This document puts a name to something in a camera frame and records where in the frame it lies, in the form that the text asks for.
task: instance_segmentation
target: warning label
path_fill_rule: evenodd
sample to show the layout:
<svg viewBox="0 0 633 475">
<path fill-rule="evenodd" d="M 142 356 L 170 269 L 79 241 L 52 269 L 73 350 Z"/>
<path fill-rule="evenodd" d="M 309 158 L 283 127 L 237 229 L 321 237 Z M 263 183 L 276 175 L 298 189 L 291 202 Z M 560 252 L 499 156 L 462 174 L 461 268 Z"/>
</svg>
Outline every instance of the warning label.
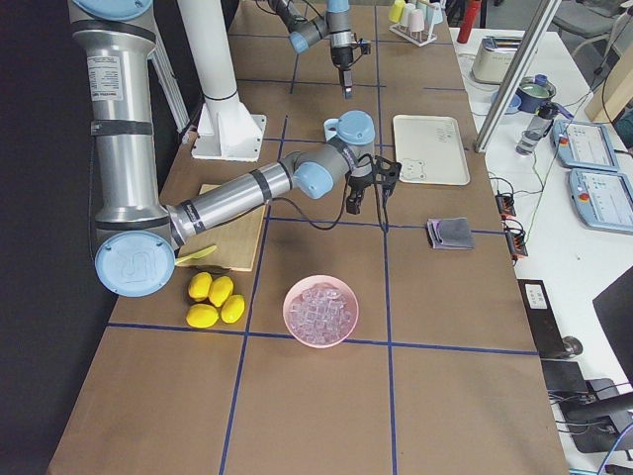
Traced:
<svg viewBox="0 0 633 475">
<path fill-rule="evenodd" d="M 88 56 L 88 79 L 93 101 L 123 101 L 121 64 L 116 56 Z"/>
</svg>

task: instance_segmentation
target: white desk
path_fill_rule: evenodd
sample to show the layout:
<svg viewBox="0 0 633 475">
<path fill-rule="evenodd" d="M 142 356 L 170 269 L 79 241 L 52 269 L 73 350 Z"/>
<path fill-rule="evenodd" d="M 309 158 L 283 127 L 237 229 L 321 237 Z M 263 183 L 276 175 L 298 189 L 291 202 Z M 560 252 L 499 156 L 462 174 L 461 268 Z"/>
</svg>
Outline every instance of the white desk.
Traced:
<svg viewBox="0 0 633 475">
<path fill-rule="evenodd" d="M 481 38 L 487 35 L 521 36 L 523 32 L 500 30 L 473 30 L 465 45 L 456 42 L 458 29 L 451 29 L 451 36 L 458 54 L 464 84 L 469 95 L 471 110 L 478 129 L 490 109 L 491 97 L 496 87 L 478 84 L 469 73 Z M 547 33 L 528 69 L 528 75 L 546 74 L 556 88 L 556 102 L 563 105 L 576 102 L 585 96 L 588 85 L 571 59 L 563 42 L 556 33 Z M 569 107 L 579 121 L 586 121 L 583 103 Z M 519 112 L 506 115 L 501 120 L 486 153 L 488 170 L 512 183 L 514 190 L 536 191 L 540 189 L 538 178 L 532 170 L 533 157 L 521 156 L 514 147 L 531 116 Z M 610 128 L 615 148 L 625 149 L 615 131 Z M 545 177 L 552 162 L 554 149 L 549 138 L 543 139 L 536 148 L 536 169 Z M 633 159 L 619 154 L 621 171 L 633 178 Z M 626 381 L 601 329 L 592 300 L 617 277 L 633 265 L 633 236 L 593 231 L 585 227 L 573 208 L 567 184 L 566 168 L 558 160 L 552 165 L 543 196 L 535 213 L 539 195 L 515 196 L 517 219 L 525 226 L 534 224 L 527 242 L 529 257 L 520 259 L 514 267 L 516 277 L 541 279 L 550 298 L 554 315 L 562 335 L 577 337 L 585 352 L 576 358 L 586 379 L 608 377 L 615 383 Z M 500 183 L 501 191 L 508 191 Z M 620 388 L 626 392 L 627 387 Z M 603 454 L 579 453 L 571 438 L 561 433 L 561 440 L 570 466 L 595 471 Z M 626 462 L 623 452 L 617 452 L 612 463 L 632 466 Z"/>
</svg>

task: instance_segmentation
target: pink bowl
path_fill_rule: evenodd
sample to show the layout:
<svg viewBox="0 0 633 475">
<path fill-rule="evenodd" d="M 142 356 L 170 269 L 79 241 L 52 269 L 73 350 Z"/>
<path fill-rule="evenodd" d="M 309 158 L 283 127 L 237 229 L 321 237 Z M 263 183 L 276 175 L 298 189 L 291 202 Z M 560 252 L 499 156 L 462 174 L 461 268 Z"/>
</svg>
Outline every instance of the pink bowl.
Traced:
<svg viewBox="0 0 633 475">
<path fill-rule="evenodd" d="M 349 331 L 346 332 L 343 337 L 339 337 L 336 340 L 327 340 L 325 343 L 313 343 L 306 341 L 304 338 L 301 338 L 296 332 L 292 330 L 289 322 L 290 309 L 293 301 L 300 298 L 304 291 L 315 287 L 317 284 L 323 284 L 325 286 L 339 290 L 342 294 L 342 297 L 345 299 L 344 310 L 351 314 L 351 328 L 349 329 Z M 312 348 L 330 348 L 331 346 L 335 346 L 348 338 L 356 328 L 356 324 L 358 323 L 358 300 L 356 300 L 356 296 L 354 295 L 352 289 L 350 289 L 345 282 L 337 279 L 336 277 L 331 277 L 329 275 L 312 275 L 300 280 L 288 291 L 288 294 L 286 294 L 286 298 L 284 299 L 283 313 L 284 324 L 286 324 L 288 332 L 290 332 L 290 334 L 294 336 L 298 341 L 307 346 L 311 346 Z"/>
</svg>

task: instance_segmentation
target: toaster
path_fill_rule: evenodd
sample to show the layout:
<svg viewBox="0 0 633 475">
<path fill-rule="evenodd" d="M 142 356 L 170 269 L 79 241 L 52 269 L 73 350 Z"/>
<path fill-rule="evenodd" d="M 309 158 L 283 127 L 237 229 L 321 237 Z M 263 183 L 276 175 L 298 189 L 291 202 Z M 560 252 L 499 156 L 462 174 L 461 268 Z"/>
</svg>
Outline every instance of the toaster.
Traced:
<svg viewBox="0 0 633 475">
<path fill-rule="evenodd" d="M 473 78 L 501 84 L 520 44 L 521 38 L 517 37 L 483 37 L 473 63 Z"/>
</svg>

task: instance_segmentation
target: yellow fruit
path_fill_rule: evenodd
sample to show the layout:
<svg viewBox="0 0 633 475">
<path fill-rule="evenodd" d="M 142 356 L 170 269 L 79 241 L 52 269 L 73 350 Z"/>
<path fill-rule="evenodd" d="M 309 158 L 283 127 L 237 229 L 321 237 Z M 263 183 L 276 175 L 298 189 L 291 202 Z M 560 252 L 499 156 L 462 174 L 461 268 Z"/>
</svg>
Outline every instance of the yellow fruit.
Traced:
<svg viewBox="0 0 633 475">
<path fill-rule="evenodd" d="M 209 304 L 194 304 L 187 312 L 187 324 L 196 329 L 212 327 L 218 318 L 218 309 Z"/>
<path fill-rule="evenodd" d="M 222 307 L 222 321 L 226 324 L 234 324 L 243 315 L 245 308 L 243 295 L 231 295 Z"/>
<path fill-rule="evenodd" d="M 232 293 L 233 281 L 230 280 L 230 277 L 223 275 L 212 282 L 209 289 L 209 300 L 216 307 L 221 307 Z"/>
<path fill-rule="evenodd" d="M 209 272 L 199 272 L 191 278 L 189 282 L 189 297 L 196 302 L 202 302 L 209 296 L 209 288 L 213 278 Z"/>
</svg>

